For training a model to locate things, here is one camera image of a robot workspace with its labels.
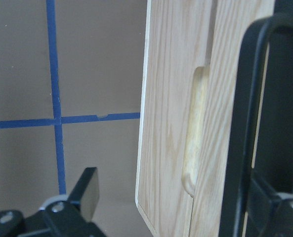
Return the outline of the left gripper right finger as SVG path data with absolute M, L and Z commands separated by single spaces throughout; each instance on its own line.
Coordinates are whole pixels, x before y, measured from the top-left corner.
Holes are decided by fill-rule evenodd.
M 257 173 L 251 176 L 247 237 L 293 237 L 293 194 L 277 192 Z

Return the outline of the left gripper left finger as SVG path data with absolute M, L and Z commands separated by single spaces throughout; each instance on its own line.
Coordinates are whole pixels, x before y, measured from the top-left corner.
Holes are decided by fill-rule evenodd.
M 0 237 L 103 237 L 92 221 L 98 201 L 98 169 L 88 167 L 69 195 L 47 199 L 31 216 L 0 211 Z

